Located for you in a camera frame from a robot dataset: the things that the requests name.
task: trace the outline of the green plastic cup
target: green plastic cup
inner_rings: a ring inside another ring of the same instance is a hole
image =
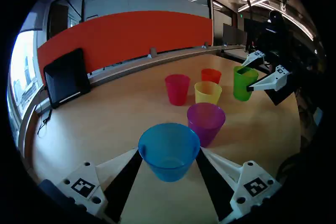
[[[258,79],[258,72],[250,67],[234,67],[234,97],[240,101],[249,100],[252,91],[246,91],[246,87]]]

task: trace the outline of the table surface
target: table surface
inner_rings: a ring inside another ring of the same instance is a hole
[[[52,112],[51,120],[35,136],[33,165],[40,179],[58,184],[79,164],[99,165],[137,146],[142,133],[159,123],[187,125],[186,112],[194,104],[194,84],[203,68],[222,72],[223,92],[218,105],[226,122],[212,144],[214,153],[235,163],[254,160],[275,176],[280,164],[299,152],[300,121],[294,94],[278,106],[264,91],[249,101],[233,96],[233,67],[237,62],[199,55],[143,71],[95,87],[90,93]],[[187,103],[169,103],[164,78],[191,78]],[[217,223],[205,183],[194,162],[184,178],[160,181],[142,162],[121,215],[121,223]]]

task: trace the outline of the yellow plastic cup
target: yellow plastic cup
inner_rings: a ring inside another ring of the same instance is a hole
[[[211,81],[201,81],[195,84],[195,101],[196,103],[212,103],[217,105],[221,96],[222,87]]]

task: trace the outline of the purple plastic cup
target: purple plastic cup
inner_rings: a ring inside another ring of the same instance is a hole
[[[188,127],[199,137],[202,147],[207,147],[225,122],[224,111],[211,103],[196,103],[186,114]]]

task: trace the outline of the orange plastic cup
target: orange plastic cup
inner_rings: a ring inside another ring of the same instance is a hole
[[[202,74],[202,81],[211,81],[216,84],[219,83],[221,79],[222,73],[215,69],[206,68],[201,71]]]

